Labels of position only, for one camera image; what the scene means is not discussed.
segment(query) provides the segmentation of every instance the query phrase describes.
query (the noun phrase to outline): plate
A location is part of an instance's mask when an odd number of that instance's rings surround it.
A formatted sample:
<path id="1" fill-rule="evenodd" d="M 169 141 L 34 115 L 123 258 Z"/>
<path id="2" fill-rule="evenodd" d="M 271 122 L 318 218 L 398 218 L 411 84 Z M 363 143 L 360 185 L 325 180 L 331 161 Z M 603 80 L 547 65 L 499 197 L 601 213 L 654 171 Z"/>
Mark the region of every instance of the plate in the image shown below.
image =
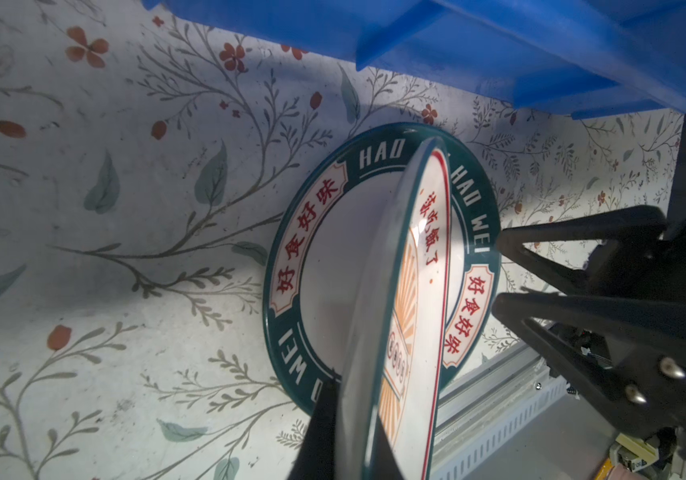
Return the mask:
<path id="1" fill-rule="evenodd" d="M 444 142 L 425 140 L 374 236 L 340 384 L 336 478 L 373 476 L 378 417 L 405 480 L 428 473 L 450 275 L 448 170 Z"/>
<path id="2" fill-rule="evenodd" d="M 268 354 L 282 386 L 308 414 L 324 381 L 340 381 L 372 237 L 407 162 L 432 137 L 446 147 L 452 203 L 440 386 L 463 366 L 481 334 L 500 272 L 494 249 L 500 217 L 483 168 L 465 145 L 438 128 L 398 123 L 364 132 L 309 175 L 284 214 L 268 258 Z"/>

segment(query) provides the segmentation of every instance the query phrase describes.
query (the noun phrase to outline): floral patterned surface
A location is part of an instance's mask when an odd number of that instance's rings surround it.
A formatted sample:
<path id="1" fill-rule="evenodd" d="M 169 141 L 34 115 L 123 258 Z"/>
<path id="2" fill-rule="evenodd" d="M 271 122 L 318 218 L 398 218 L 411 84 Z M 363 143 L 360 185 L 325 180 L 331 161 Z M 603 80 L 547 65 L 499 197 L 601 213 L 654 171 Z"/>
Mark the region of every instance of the floral patterned surface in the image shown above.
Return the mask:
<path id="1" fill-rule="evenodd" d="M 264 347 L 266 250 L 329 152 L 397 120 L 466 142 L 503 226 L 665 209 L 682 128 L 515 110 L 134 0 L 0 2 L 0 480 L 288 472 L 308 418 Z M 465 370 L 515 341 L 490 319 Z"/>

